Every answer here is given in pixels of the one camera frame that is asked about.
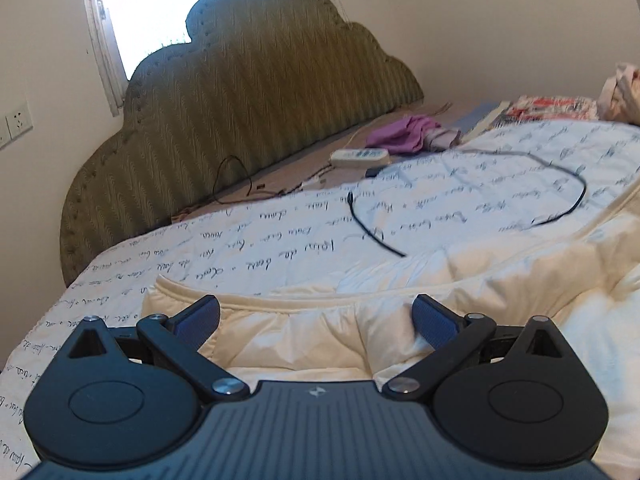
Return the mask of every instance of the bed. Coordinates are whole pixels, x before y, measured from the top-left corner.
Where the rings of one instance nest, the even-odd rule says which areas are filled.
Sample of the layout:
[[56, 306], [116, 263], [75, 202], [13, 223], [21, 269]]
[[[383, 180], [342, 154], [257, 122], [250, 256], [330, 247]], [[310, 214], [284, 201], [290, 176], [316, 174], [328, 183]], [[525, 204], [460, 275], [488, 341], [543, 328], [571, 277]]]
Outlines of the bed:
[[[282, 23], [252, 35], [260, 28], [255, 16], [269, 24], [281, 17], [310, 45], [300, 50]], [[213, 39], [206, 35], [209, 21], [216, 23]], [[552, 317], [609, 405], [596, 463], [613, 478], [637, 480], [640, 130], [596, 121], [511, 124], [458, 150], [398, 161], [376, 178], [342, 176], [335, 187], [199, 210], [170, 224], [171, 216], [210, 195], [215, 169], [228, 154], [241, 154], [256, 183], [276, 179], [260, 171], [291, 155], [298, 158], [288, 164], [302, 164], [294, 174], [312, 173], [317, 168], [305, 157], [319, 151], [300, 149], [330, 150], [332, 143], [344, 145], [353, 128], [395, 108], [425, 106], [415, 104], [422, 91], [408, 69], [363, 27], [345, 24], [327, 0], [202, 0], [188, 25], [193, 44], [163, 49], [140, 65], [123, 130], [70, 188], [61, 226], [68, 289], [0, 374], [0, 477], [17, 478], [37, 463], [22, 425], [24, 401], [87, 314], [130, 326], [213, 293], [222, 320], [200, 352], [252, 387], [274, 378], [373, 378], [380, 385], [431, 351], [408, 315], [413, 298], [427, 293], [460, 314], [482, 311], [501, 324]], [[262, 40], [264, 34], [276, 40]], [[282, 70], [308, 75], [304, 66], [312, 62], [303, 53], [315, 46], [331, 51], [328, 66], [359, 68], [320, 70], [316, 76], [325, 82], [286, 78], [297, 96], [293, 110], [283, 104], [287, 95], [294, 99], [286, 85], [258, 74], [266, 58], [249, 54], [256, 44], [259, 52], [278, 45], [282, 50], [271, 56], [281, 67], [292, 63], [285, 51], [295, 50], [296, 63]], [[353, 61], [360, 57], [367, 60]], [[237, 70], [230, 59], [257, 72], [230, 78]], [[314, 89], [305, 94], [310, 80]], [[191, 99], [184, 96], [191, 92], [187, 81], [202, 90]], [[203, 101], [227, 99], [225, 91], [241, 93], [242, 85], [261, 90], [234, 107], [207, 108]], [[335, 99], [324, 95], [328, 89]], [[274, 102], [260, 101], [267, 90], [281, 93]], [[226, 112], [227, 124], [221, 122]], [[278, 113], [281, 121], [271, 118]], [[312, 146], [317, 141], [322, 145]], [[571, 215], [532, 228], [575, 203], [580, 182], [528, 158], [464, 153], [472, 149], [553, 160], [586, 179], [588, 195]], [[230, 171], [222, 186], [243, 179]], [[408, 257], [363, 234], [346, 204], [348, 192], [362, 221]]]

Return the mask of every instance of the white logo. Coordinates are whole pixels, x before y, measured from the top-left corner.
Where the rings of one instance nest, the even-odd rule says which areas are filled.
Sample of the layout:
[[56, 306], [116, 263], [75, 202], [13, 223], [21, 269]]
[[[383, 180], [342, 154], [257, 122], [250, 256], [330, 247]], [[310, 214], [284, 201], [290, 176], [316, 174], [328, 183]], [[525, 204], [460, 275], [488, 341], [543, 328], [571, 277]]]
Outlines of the white logo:
[[309, 390], [309, 395], [313, 395], [316, 399], [323, 396], [325, 393], [326, 390], [322, 386], [316, 386], [315, 388], [311, 388]]

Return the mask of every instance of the clothing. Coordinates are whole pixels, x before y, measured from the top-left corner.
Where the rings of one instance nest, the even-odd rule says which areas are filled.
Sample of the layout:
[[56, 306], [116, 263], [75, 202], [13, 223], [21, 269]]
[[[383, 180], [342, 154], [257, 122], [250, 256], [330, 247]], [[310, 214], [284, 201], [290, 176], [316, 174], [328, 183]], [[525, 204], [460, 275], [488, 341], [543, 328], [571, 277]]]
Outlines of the clothing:
[[420, 150], [443, 152], [460, 143], [459, 130], [443, 128], [425, 115], [408, 116], [382, 126], [367, 137], [368, 148], [385, 148], [391, 155]]

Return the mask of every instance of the metal screw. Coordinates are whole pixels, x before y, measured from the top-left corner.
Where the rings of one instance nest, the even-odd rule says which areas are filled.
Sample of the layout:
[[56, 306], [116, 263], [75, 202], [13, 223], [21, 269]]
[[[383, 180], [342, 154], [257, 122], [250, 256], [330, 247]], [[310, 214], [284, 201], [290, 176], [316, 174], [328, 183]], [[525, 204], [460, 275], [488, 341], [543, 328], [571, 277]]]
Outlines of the metal screw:
[[165, 314], [151, 314], [151, 316], [149, 316], [149, 319], [155, 319], [160, 323], [164, 323], [167, 319], [169, 319], [169, 316]]
[[396, 394], [411, 394], [420, 388], [420, 383], [411, 377], [396, 377], [387, 384], [389, 389]]
[[217, 394], [233, 395], [238, 394], [244, 389], [244, 383], [240, 379], [227, 377], [225, 379], [218, 379], [211, 385], [211, 387]]

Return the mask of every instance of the triangular cutout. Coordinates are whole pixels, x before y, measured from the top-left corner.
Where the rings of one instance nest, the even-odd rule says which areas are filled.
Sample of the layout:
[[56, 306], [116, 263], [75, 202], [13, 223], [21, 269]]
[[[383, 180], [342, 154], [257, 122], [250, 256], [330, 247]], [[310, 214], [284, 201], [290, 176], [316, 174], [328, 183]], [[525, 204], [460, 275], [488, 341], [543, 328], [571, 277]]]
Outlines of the triangular cutout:
[[531, 345], [527, 350], [528, 354], [543, 355], [545, 357], [562, 357], [560, 351], [554, 344], [551, 336], [546, 330], [536, 330], [536, 334], [531, 340]]
[[91, 357], [106, 354], [107, 351], [95, 330], [85, 330], [69, 352], [69, 358]]

